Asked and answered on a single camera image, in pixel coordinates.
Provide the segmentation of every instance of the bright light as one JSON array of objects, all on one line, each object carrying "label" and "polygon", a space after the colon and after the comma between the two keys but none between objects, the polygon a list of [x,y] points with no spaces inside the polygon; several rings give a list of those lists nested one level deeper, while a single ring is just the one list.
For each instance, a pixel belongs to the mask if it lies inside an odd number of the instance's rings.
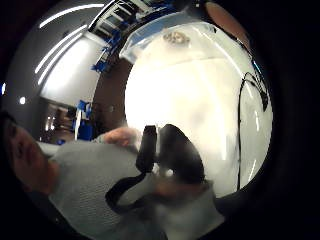
[{"label": "bright light", "polygon": [[23,105],[26,103],[26,98],[25,97],[21,97],[19,100],[20,104]]},{"label": "bright light", "polygon": [[44,79],[44,77],[47,75],[49,69],[52,67],[52,65],[58,60],[58,58],[60,57],[60,55],[62,53],[64,53],[67,48],[73,44],[75,41],[77,41],[80,37],[82,36],[82,33],[79,33],[76,37],[74,37],[69,43],[67,43],[63,48],[60,49],[60,51],[57,53],[57,55],[54,56],[54,58],[52,58],[51,62],[48,64],[48,66],[46,67],[46,69],[43,71],[43,73],[41,74],[41,77],[38,80],[38,85],[40,85]]},{"label": "bright light", "polygon": [[172,169],[169,169],[165,172],[166,177],[171,177],[173,175]]},{"label": "bright light", "polygon": [[82,27],[76,29],[75,31],[73,31],[72,33],[68,34],[65,38],[63,38],[61,41],[59,41],[40,61],[40,63],[38,64],[38,66],[36,67],[36,69],[34,70],[34,72],[37,74],[40,70],[40,68],[43,66],[43,64],[48,60],[48,58],[65,42],[67,41],[69,38],[71,38],[72,36],[76,35],[78,32],[80,32],[81,30],[85,29],[87,27],[87,25],[83,25]]},{"label": "bright light", "polygon": [[238,65],[235,63],[235,61],[232,59],[232,57],[230,57],[230,55],[218,44],[218,43],[214,43],[219,49],[220,51],[228,58],[228,60],[231,62],[231,64],[234,66],[234,68],[236,69],[236,71],[238,72],[238,74],[240,75],[241,78],[243,78],[243,73],[241,72],[240,68],[238,67]]},{"label": "bright light", "polygon": [[249,178],[248,178],[248,182],[250,182],[250,180],[251,180],[254,167],[256,166],[256,161],[257,161],[257,159],[254,160],[254,163],[253,163],[253,166],[252,166],[252,169],[251,169],[251,173],[250,173],[250,176],[249,176]]},{"label": "bright light", "polygon": [[91,28],[92,24],[97,20],[99,15],[104,12],[111,4],[113,4],[116,0],[113,0],[109,2],[104,8],[101,9],[101,11],[97,14],[97,16],[93,19],[93,21],[90,23],[89,28]]},{"label": "bright light", "polygon": [[257,111],[254,111],[254,114],[256,115],[257,132],[259,132],[260,127],[259,127],[259,118],[258,118],[258,113],[257,113]]},{"label": "bright light", "polygon": [[103,6],[104,6],[104,4],[88,4],[88,5],[81,5],[78,7],[66,9],[66,10],[59,12],[59,13],[56,13],[53,16],[49,17],[48,19],[44,20],[42,23],[40,23],[39,28],[44,27],[45,25],[47,25],[49,22],[53,21],[54,19],[61,17],[63,15],[66,15],[68,13],[75,12],[75,11],[82,10],[82,9],[99,8],[99,7],[103,7]]},{"label": "bright light", "polygon": [[2,84],[2,87],[1,87],[1,94],[4,95],[5,92],[6,92],[6,83]]}]

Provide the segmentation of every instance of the person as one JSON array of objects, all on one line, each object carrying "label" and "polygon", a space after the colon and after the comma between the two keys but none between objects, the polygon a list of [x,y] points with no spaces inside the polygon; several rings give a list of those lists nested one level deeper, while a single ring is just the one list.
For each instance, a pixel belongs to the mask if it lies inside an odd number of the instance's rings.
[{"label": "person", "polygon": [[[46,159],[32,136],[17,125],[8,113],[1,112],[0,126],[1,151],[23,189],[48,196],[71,227],[84,236],[97,240],[128,237],[168,239],[168,236],[169,239],[190,239],[190,236],[200,236],[223,220],[216,210],[208,211],[214,208],[210,185],[156,177],[159,175],[157,171],[147,174],[141,183],[125,192],[119,202],[131,204],[150,193],[173,201],[151,204],[146,206],[146,210],[133,209],[124,215],[114,212],[106,204],[106,191],[119,178],[140,174],[135,167],[137,153],[127,148],[139,138],[135,129],[122,127],[100,135],[93,142],[65,143],[53,157]],[[199,201],[190,200],[198,196]],[[176,207],[177,199],[185,208]],[[198,212],[206,214],[205,220],[201,214],[196,214],[198,224],[192,224],[191,228],[190,222],[193,221],[189,219],[188,225],[185,222],[188,219],[182,221],[179,216],[194,216],[194,207],[205,209]],[[182,225],[175,228],[175,222]],[[189,237],[185,233],[181,235],[188,228],[192,229],[192,234]]]}]

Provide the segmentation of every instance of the cable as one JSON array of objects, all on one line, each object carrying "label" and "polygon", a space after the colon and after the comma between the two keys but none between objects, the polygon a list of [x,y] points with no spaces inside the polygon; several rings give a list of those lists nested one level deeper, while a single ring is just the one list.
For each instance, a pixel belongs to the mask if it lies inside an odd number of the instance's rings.
[{"label": "cable", "polygon": [[[247,75],[250,75],[253,78],[253,81],[250,81],[246,79]],[[261,74],[259,74],[259,78],[256,76],[253,76],[252,73],[246,72],[244,77],[242,78],[242,83],[240,86],[240,91],[239,91],[239,98],[238,98],[238,142],[239,142],[239,170],[238,170],[238,182],[237,182],[237,191],[240,190],[240,177],[241,177],[241,132],[240,132],[240,123],[241,123],[241,118],[240,118],[240,102],[241,102],[241,93],[242,89],[244,87],[244,84],[246,82],[250,83],[252,86],[254,86],[260,93],[261,101],[262,101],[262,107],[263,111],[266,110],[269,100],[268,100],[268,93],[267,93],[267,88],[265,87],[266,91],[262,89],[261,83],[264,84],[264,81],[260,79],[260,76],[262,77]]]}]

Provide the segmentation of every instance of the gray shirt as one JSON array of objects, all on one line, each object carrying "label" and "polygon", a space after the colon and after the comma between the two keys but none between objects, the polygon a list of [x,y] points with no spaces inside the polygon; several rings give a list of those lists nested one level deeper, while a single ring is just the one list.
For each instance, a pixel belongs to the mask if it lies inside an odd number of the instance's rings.
[{"label": "gray shirt", "polygon": [[[79,233],[111,239],[122,216],[108,207],[105,194],[118,180],[140,174],[136,154],[112,144],[74,141],[61,146],[51,160],[59,164],[59,177],[50,201]],[[153,187],[153,176],[147,175],[121,197],[121,203],[132,203]]]}]

